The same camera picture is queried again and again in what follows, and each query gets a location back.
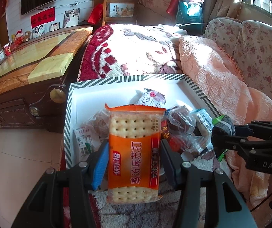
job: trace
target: peach quilt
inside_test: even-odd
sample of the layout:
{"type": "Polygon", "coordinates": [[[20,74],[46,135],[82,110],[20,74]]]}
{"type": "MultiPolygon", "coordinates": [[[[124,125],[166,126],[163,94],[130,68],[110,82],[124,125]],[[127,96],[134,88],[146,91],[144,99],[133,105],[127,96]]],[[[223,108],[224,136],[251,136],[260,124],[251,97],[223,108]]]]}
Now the peach quilt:
{"type": "MultiPolygon", "coordinates": [[[[229,115],[237,125],[252,120],[272,121],[272,100],[264,93],[247,87],[232,58],[210,39],[196,36],[180,38],[182,70],[211,100],[221,114],[229,115]]],[[[226,155],[234,170],[232,179],[237,190],[245,196],[249,208],[267,196],[269,174],[247,170],[245,161],[230,151],[226,155]]],[[[253,212],[258,227],[272,219],[268,202],[253,212]]]]}

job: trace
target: red patterned blanket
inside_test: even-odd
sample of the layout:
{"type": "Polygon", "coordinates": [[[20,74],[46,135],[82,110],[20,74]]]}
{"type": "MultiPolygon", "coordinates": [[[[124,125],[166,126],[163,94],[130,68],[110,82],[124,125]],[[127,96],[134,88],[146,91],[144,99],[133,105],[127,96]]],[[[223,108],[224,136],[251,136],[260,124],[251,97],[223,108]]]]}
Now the red patterned blanket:
{"type": "Polygon", "coordinates": [[[145,26],[100,27],[85,50],[78,81],[120,75],[182,74],[180,37],[145,26]]]}

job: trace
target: blue gripper pad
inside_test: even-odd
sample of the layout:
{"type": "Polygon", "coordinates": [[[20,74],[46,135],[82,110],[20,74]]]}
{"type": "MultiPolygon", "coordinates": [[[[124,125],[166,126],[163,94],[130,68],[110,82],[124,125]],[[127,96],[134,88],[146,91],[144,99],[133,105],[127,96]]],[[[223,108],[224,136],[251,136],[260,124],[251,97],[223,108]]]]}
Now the blue gripper pad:
{"type": "Polygon", "coordinates": [[[101,153],[100,158],[97,161],[96,167],[94,168],[93,172],[93,181],[91,183],[91,186],[95,191],[98,190],[98,187],[102,183],[108,162],[109,162],[109,143],[107,142],[101,153]]]}

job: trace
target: floral bedsheet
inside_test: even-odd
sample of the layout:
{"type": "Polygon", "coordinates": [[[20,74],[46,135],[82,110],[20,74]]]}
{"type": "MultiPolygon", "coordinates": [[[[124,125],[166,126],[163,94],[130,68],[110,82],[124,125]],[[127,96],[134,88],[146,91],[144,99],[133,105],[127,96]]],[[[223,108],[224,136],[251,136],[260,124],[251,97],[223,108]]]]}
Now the floral bedsheet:
{"type": "Polygon", "coordinates": [[[272,99],[272,27],[258,21],[212,20],[205,38],[232,55],[246,84],[272,99]]]}
{"type": "Polygon", "coordinates": [[[114,24],[100,27],[89,42],[79,81],[121,75],[182,74],[180,34],[114,24]]]}

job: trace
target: tiled floor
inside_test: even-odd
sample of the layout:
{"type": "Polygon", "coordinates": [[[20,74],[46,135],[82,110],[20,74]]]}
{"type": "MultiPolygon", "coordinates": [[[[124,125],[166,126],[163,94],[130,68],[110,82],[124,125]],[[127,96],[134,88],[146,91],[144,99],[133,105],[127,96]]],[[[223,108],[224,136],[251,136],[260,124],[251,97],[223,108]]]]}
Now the tiled floor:
{"type": "Polygon", "coordinates": [[[0,129],[0,227],[10,228],[44,171],[58,168],[61,134],[0,129]]]}

